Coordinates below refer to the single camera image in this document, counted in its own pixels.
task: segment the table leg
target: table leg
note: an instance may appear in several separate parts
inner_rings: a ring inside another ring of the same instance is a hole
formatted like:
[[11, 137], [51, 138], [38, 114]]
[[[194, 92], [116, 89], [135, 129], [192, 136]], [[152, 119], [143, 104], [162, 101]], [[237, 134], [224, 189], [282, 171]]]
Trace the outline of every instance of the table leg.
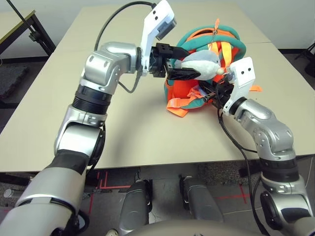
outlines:
[[31, 19], [33, 20], [32, 26], [34, 27], [34, 29], [37, 32], [40, 33], [41, 39], [46, 44], [46, 46], [49, 48], [51, 53], [53, 53], [54, 50], [56, 49], [56, 46], [55, 46], [54, 42], [51, 40], [51, 38], [49, 37], [48, 33], [46, 32], [46, 30], [44, 29], [43, 25], [40, 23], [39, 19], [36, 17], [35, 14], [31, 16]]

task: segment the white wall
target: white wall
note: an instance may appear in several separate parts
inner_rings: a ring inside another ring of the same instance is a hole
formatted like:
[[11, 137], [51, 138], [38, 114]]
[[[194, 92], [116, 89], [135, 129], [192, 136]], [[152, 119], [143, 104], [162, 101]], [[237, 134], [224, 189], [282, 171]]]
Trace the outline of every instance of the white wall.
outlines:
[[[18, 9], [35, 9], [36, 15], [46, 31], [55, 44], [58, 44], [83, 6], [123, 4], [130, 0], [12, 1]], [[237, 2], [245, 14], [271, 39], [277, 48], [307, 48], [315, 40], [314, 0], [230, 1]], [[11, 11], [10, 6], [5, 0], [0, 0], [0, 12], [6, 11]], [[0, 55], [0, 58], [45, 56], [42, 48], [37, 43], [33, 43], [28, 35], [29, 32], [26, 31]]]

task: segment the black cable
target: black cable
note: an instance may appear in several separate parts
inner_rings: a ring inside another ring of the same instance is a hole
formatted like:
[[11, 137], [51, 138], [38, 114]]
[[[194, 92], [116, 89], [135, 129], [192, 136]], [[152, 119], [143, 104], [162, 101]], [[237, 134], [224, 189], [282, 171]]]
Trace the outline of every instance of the black cable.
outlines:
[[90, 225], [90, 218], [89, 216], [83, 212], [82, 210], [79, 210], [78, 215], [80, 215], [82, 217], [82, 219], [84, 220], [84, 226], [82, 228], [80, 228], [76, 233], [80, 234], [83, 233]]
[[126, 9], [126, 8], [129, 7], [129, 6], [133, 6], [133, 5], [148, 5], [148, 6], [150, 6], [152, 9], [156, 6], [155, 3], [151, 3], [151, 2], [148, 2], [148, 1], [133, 1], [133, 2], [130, 2], [130, 3], [127, 3], [127, 4], [123, 5], [123, 6], [122, 6], [121, 8], [119, 8], [117, 11], [115, 11], [115, 12], [108, 18], [108, 20], [105, 22], [105, 24], [103, 25], [102, 29], [100, 30], [100, 32], [99, 32], [99, 34], [98, 34], [98, 36], [97, 36], [97, 39], [96, 39], [96, 42], [95, 42], [95, 46], [94, 46], [94, 51], [97, 51], [100, 38], [102, 37], [105, 28], [106, 28], [106, 27], [108, 26], [108, 24], [112, 21], [112, 19], [113, 19], [118, 13], [120, 13], [122, 10]]
[[[151, 3], [151, 2], [148, 2], [148, 1], [133, 1], [133, 2], [130, 2], [130, 3], [127, 3], [125, 5], [123, 5], [121, 8], [119, 8], [117, 11], [115, 11], [108, 19], [107, 21], [105, 22], [105, 24], [103, 25], [102, 29], [100, 30], [98, 36], [97, 36], [97, 39], [96, 39], [96, 42], [95, 42], [95, 45], [94, 45], [94, 51], [97, 51], [98, 49], [98, 45], [99, 45], [99, 41], [100, 41], [100, 38], [102, 37], [106, 27], [108, 26], [108, 24], [112, 21], [112, 19], [118, 14], [120, 13], [122, 10], [126, 9], [127, 7], [129, 6], [133, 6], [133, 5], [148, 5], [150, 6], [152, 9], [155, 8], [156, 4], [155, 3]], [[124, 90], [126, 90], [128, 93], [133, 93], [138, 85], [138, 82], [140, 80], [140, 74], [137, 75], [137, 78], [136, 78], [136, 81], [134, 82], [134, 85], [133, 85], [133, 88], [131, 90], [127, 89], [127, 87], [120, 81], [118, 81], [118, 84], [123, 87]]]
[[256, 184], [254, 186], [254, 190], [252, 192], [252, 201], [253, 201], [253, 205], [254, 205], [254, 209], [255, 209], [255, 196], [256, 196], [256, 192], [257, 192], [257, 189], [258, 189], [258, 186], [259, 186], [259, 183], [261, 181], [261, 176], [259, 176], [258, 180], [256, 181]]
[[248, 173], [248, 186], [249, 186], [249, 192], [250, 192], [250, 200], [251, 200], [251, 206], [252, 206], [252, 213], [254, 216], [254, 219], [256, 221], [256, 224], [260, 230], [260, 232], [263, 235], [266, 236], [270, 236], [270, 234], [268, 233], [268, 231], [266, 230], [266, 228], [263, 226], [263, 224], [260, 222], [255, 206], [254, 206], [254, 198], [253, 198], [253, 191], [252, 191], [252, 177], [251, 177], [251, 173], [250, 173], [250, 165], [247, 159], [247, 156], [245, 155], [242, 146], [232, 137], [232, 135], [228, 132], [228, 130], [226, 129], [224, 122], [223, 122], [223, 113], [221, 113], [220, 115], [220, 110], [218, 109], [217, 111], [217, 115], [218, 115], [218, 120], [219, 120], [219, 124], [221, 125], [223, 131], [225, 132], [225, 134], [228, 136], [228, 138], [232, 141], [232, 143], [237, 147], [237, 149], [241, 152], [241, 154], [243, 155], [244, 159], [245, 159], [245, 163], [246, 163], [246, 169], [247, 169], [247, 173]]
[[[103, 131], [104, 131], [104, 136], [106, 137], [106, 126], [105, 126], [105, 123], [104, 123], [104, 125], [103, 125]], [[96, 164], [97, 164], [97, 162], [95, 162], [95, 163], [91, 166], [91, 168], [90, 168], [89, 170], [87, 170], [87, 172], [86, 172], [86, 174], [85, 174], [85, 177], [87, 177], [88, 174], [89, 174], [90, 172], [92, 172], [92, 170], [94, 170]]]
[[21, 13], [16, 9], [16, 7], [13, 5], [13, 3], [10, 0], [6, 0], [8, 4], [12, 7], [12, 9], [15, 11], [15, 13], [21, 18], [21, 20], [24, 22], [24, 24], [29, 28], [29, 30], [32, 33], [35, 33], [35, 31], [32, 29], [32, 27], [29, 25], [29, 23], [24, 19], [24, 17], [21, 15]]

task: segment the yellow strap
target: yellow strap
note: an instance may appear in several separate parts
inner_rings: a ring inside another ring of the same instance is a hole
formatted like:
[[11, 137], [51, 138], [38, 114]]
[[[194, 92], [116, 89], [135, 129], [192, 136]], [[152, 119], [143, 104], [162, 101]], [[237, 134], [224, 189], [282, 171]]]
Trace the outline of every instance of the yellow strap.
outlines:
[[221, 42], [222, 54], [225, 61], [225, 67], [230, 66], [232, 62], [232, 47], [228, 42]]
[[218, 49], [218, 45], [217, 45], [216, 42], [209, 43], [208, 44], [208, 48], [209, 48], [210, 51], [212, 51], [215, 54], [217, 54], [217, 56], [219, 55], [219, 49]]

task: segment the gray floor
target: gray floor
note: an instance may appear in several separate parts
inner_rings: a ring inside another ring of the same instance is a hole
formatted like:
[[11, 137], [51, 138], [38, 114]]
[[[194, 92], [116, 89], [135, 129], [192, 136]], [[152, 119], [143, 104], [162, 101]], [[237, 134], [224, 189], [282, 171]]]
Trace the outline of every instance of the gray floor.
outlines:
[[[304, 76], [306, 81], [315, 88], [315, 79], [304, 72], [304, 67], [308, 63], [306, 59], [293, 60], [296, 55], [285, 55], [285, 57], [293, 64], [297, 70]], [[24, 63], [30, 68], [28, 75], [24, 78], [21, 84], [17, 87], [14, 93], [5, 102], [19, 102], [29, 86], [32, 84], [36, 75], [41, 70], [44, 65], [43, 62], [34, 63]], [[13, 114], [13, 109], [0, 110], [0, 132], [3, 130], [5, 124]], [[299, 162], [300, 174], [306, 179], [310, 166], [310, 158], [302, 160]], [[308, 194], [311, 202], [314, 206], [315, 191], [314, 191], [314, 163], [312, 164], [312, 171], [310, 181], [308, 183]], [[210, 181], [209, 177], [213, 176], [214, 169], [220, 171], [221, 174], [225, 173], [225, 177], [228, 179], [227, 175], [232, 174], [229, 171], [221, 169], [214, 166], [211, 163], [202, 164], [208, 165], [207, 173], [200, 175], [200, 166], [198, 164], [186, 164], [186, 165], [167, 165], [167, 166], [150, 166], [141, 168], [141, 178], [151, 178], [154, 180], [154, 201], [153, 210], [150, 213], [150, 223], [169, 220], [169, 219], [189, 219], [189, 212], [185, 211], [182, 207], [181, 196], [179, 193], [179, 175], [194, 175], [202, 177], [208, 184], [209, 190], [211, 191], [213, 197], [216, 199], [221, 211], [224, 214], [226, 223], [232, 224], [238, 227], [246, 228], [255, 232], [258, 232], [258, 228], [252, 217], [252, 212], [250, 211], [249, 198], [245, 197], [241, 193], [240, 186], [235, 182], [225, 181], [220, 183], [218, 181]], [[0, 195], [5, 189], [9, 188], [9, 185], [0, 183]], [[248, 193], [248, 187], [244, 185], [243, 191]], [[259, 188], [256, 198], [256, 207], [260, 207], [260, 202], [258, 200], [258, 194], [262, 191], [262, 187]], [[93, 197], [93, 204], [91, 205], [91, 199], [84, 199], [82, 202], [82, 210], [88, 212], [90, 206], [92, 207], [92, 212], [90, 215], [91, 223], [90, 227], [82, 235], [95, 235], [104, 236], [110, 228], [116, 228], [119, 221], [119, 212], [123, 203], [125, 194], [120, 193], [117, 190], [113, 190], [111, 193], [95, 193]], [[0, 206], [14, 205], [14, 201], [8, 201], [0, 197]], [[261, 221], [264, 222], [264, 217], [261, 209], [257, 210], [258, 216]], [[278, 232], [274, 232], [268, 228], [268, 231], [272, 236], [279, 235]]]
[[[300, 174], [304, 179], [307, 179], [310, 161], [311, 159], [309, 158], [301, 160], [298, 163]], [[307, 187], [313, 209], [315, 200], [314, 161]], [[191, 219], [190, 213], [184, 210], [182, 206], [179, 190], [179, 175], [196, 176], [197, 174], [198, 164], [149, 166], [141, 168], [141, 178], [153, 179], [154, 199], [153, 209], [149, 214], [150, 223], [163, 220]], [[223, 213], [225, 223], [259, 232], [252, 216], [249, 197], [245, 197], [245, 203], [239, 185], [217, 184], [209, 185], [208, 188]], [[244, 194], [248, 194], [248, 187], [242, 186], [242, 188]], [[259, 201], [259, 195], [262, 191], [263, 187], [259, 186], [255, 200], [255, 205], [258, 209], [257, 214], [262, 223], [267, 227], [271, 236], [281, 235], [279, 232], [270, 229], [265, 223]], [[91, 199], [84, 199], [82, 202], [82, 210], [89, 212], [90, 206], [92, 206], [92, 211], [90, 215], [90, 227], [82, 235], [103, 236], [109, 229], [118, 228], [119, 213], [123, 205], [124, 197], [125, 193], [119, 193], [118, 190], [114, 190], [111, 193], [94, 194], [92, 205]]]

